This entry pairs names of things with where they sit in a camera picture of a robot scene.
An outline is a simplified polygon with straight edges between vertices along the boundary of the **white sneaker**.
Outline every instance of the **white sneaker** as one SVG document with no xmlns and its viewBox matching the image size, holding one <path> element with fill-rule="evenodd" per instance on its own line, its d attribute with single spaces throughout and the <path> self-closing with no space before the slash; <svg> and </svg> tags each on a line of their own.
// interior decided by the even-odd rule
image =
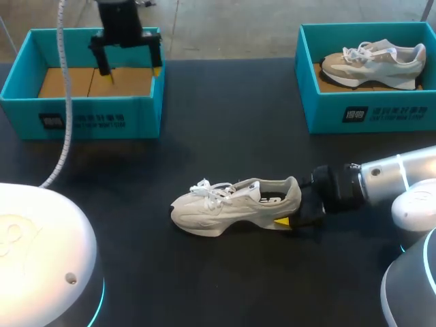
<svg viewBox="0 0 436 327">
<path fill-rule="evenodd" d="M 274 220 L 295 213 L 301 190 L 294 177 L 284 181 L 251 178 L 237 184 L 212 185 L 204 179 L 171 204 L 171 219 L 182 230 L 216 237 L 237 221 L 269 230 L 289 230 Z"/>
<path fill-rule="evenodd" d="M 382 40 L 363 42 L 357 49 L 344 48 L 343 53 L 330 54 L 321 67 L 325 75 L 347 87 L 374 80 L 396 89 L 414 90 L 425 61 L 424 44 L 402 48 Z"/>
</svg>

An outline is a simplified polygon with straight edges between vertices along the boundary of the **shoe heel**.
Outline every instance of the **shoe heel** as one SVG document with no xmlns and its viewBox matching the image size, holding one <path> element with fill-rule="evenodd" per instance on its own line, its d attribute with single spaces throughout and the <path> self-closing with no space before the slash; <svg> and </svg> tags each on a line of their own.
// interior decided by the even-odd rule
<svg viewBox="0 0 436 327">
<path fill-rule="evenodd" d="M 415 78 L 398 78 L 398 77 L 384 77 L 379 80 L 383 84 L 401 90 L 414 90 L 416 89 Z"/>
</svg>

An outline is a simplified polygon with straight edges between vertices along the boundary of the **shoelace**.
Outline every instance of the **shoelace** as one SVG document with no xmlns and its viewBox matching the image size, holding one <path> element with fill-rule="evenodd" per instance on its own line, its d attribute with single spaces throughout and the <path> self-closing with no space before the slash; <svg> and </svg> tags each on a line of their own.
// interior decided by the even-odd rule
<svg viewBox="0 0 436 327">
<path fill-rule="evenodd" d="M 207 179 L 203 179 L 197 185 L 189 188 L 190 192 L 196 196 L 204 197 L 204 208 L 214 210 L 223 206 L 223 203 L 229 203 L 229 197 L 235 192 L 232 184 L 219 183 L 211 185 Z"/>
<path fill-rule="evenodd" d="M 357 59 L 365 59 L 365 60 L 373 60 L 373 53 L 371 52 L 372 48 L 365 49 L 364 46 L 367 46 L 370 44 L 370 42 L 362 42 L 359 44 L 359 47 L 357 49 L 355 48 L 343 48 L 343 58 L 348 63 L 353 62 Z"/>
</svg>

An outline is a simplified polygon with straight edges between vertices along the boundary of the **cardboard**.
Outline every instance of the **cardboard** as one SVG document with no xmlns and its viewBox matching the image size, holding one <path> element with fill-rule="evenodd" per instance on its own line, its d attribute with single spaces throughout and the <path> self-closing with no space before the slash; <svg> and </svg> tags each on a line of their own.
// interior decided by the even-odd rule
<svg viewBox="0 0 436 327">
<path fill-rule="evenodd" d="M 112 69 L 110 76 L 101 76 L 95 70 L 89 97 L 133 97 L 150 95 L 153 71 L 150 68 L 120 67 Z"/>
<path fill-rule="evenodd" d="M 368 91 L 402 91 L 393 89 L 380 82 L 365 82 L 357 88 L 345 87 L 329 79 L 327 76 L 321 73 L 321 66 L 319 63 L 313 64 L 313 70 L 315 71 L 318 87 L 322 93 L 334 93 L 334 92 L 368 92 Z M 419 84 L 417 90 L 422 90 L 422 85 Z"/>
<path fill-rule="evenodd" d="M 93 68 L 69 68 L 73 97 L 87 97 L 94 74 Z M 48 68 L 38 97 L 65 97 L 62 69 Z"/>
</svg>

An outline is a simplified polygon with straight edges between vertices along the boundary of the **black table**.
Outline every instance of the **black table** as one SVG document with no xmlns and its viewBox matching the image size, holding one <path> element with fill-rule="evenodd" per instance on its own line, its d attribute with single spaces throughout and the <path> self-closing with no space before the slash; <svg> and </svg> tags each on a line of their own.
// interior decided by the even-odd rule
<svg viewBox="0 0 436 327">
<path fill-rule="evenodd" d="M 242 224 L 219 238 L 177 230 L 168 206 L 203 177 L 308 176 L 430 146 L 436 134 L 310 136 L 292 59 L 169 61 L 167 72 L 160 140 L 75 142 L 52 186 L 97 235 L 98 326 L 385 326 L 379 288 L 399 255 L 388 205 L 327 217 L 322 229 Z M 21 142 L 0 113 L 0 181 L 39 185 L 60 149 Z"/>
</svg>

